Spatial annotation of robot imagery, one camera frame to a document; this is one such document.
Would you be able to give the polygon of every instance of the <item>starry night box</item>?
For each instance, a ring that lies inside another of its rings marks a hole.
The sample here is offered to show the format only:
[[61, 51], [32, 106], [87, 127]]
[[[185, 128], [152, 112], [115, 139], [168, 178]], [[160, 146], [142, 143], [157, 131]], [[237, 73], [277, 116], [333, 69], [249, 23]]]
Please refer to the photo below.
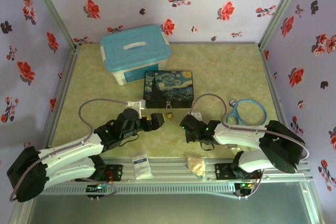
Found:
[[193, 74], [191, 71], [147, 71], [143, 98], [146, 108], [191, 108], [194, 101]]

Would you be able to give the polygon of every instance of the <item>floral wallpaper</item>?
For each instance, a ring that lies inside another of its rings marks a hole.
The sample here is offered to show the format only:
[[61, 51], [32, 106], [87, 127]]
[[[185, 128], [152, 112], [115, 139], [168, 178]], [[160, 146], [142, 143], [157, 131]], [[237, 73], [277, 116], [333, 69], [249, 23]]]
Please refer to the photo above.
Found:
[[310, 150], [308, 163], [329, 221], [336, 212], [335, 0], [292, 0], [265, 57], [288, 127]]
[[0, 0], [0, 223], [14, 204], [6, 172], [20, 152], [41, 148], [70, 47], [42, 0]]
[[[52, 0], [81, 44], [150, 24], [161, 25], [170, 42], [259, 42], [279, 1]], [[284, 34], [291, 25], [289, 19]]]

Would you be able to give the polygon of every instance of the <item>table surface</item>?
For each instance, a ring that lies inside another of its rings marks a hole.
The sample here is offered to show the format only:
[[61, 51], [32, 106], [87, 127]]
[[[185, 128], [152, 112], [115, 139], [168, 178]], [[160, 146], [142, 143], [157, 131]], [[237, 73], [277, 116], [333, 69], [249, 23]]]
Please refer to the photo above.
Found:
[[[214, 93], [227, 104], [231, 99], [252, 99], [265, 107], [268, 113], [267, 122], [277, 119], [257, 45], [173, 44], [171, 48], [173, 55], [169, 59], [168, 69], [192, 71], [195, 98], [203, 93]], [[78, 109], [85, 101], [94, 98], [136, 101], [143, 97], [143, 86], [143, 80], [118, 85], [114, 76], [104, 67], [99, 44], [83, 45], [70, 80], [52, 146], [74, 141], [89, 133], [89, 128], [78, 117]], [[262, 122], [263, 112], [256, 105], [239, 106], [240, 115], [251, 125]], [[96, 129], [115, 119], [125, 108], [111, 102], [92, 102], [82, 109], [82, 116]], [[235, 156], [236, 150], [222, 145], [217, 145], [213, 151], [204, 151], [198, 143], [187, 144], [185, 133], [179, 124], [188, 111], [189, 109], [173, 109], [173, 118], [166, 118], [164, 125], [157, 131], [140, 132], [138, 140], [105, 152], [102, 156], [132, 157], [142, 153], [151, 157]], [[209, 120], [219, 120], [224, 107], [215, 97], [204, 97], [196, 104], [195, 111], [201, 112], [203, 121], [207, 123]], [[165, 114], [166, 110], [145, 109], [143, 115], [154, 112]]]

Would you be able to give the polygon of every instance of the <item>brass padlock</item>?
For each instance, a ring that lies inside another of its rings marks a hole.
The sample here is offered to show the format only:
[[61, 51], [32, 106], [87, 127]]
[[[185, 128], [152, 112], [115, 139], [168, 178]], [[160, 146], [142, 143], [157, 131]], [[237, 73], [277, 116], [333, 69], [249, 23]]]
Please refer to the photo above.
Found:
[[170, 101], [167, 101], [166, 114], [167, 114], [167, 118], [169, 119], [173, 118], [173, 110], [172, 110], [172, 105], [170, 104]]

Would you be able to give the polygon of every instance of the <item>blue plastic storage box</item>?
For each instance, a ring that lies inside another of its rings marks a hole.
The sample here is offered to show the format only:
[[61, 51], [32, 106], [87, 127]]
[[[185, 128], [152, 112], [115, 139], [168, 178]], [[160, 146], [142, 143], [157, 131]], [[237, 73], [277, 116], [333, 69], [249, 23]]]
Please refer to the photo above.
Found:
[[172, 55], [167, 37], [158, 25], [104, 36], [100, 50], [106, 69], [119, 85], [144, 79], [146, 71], [165, 70]]

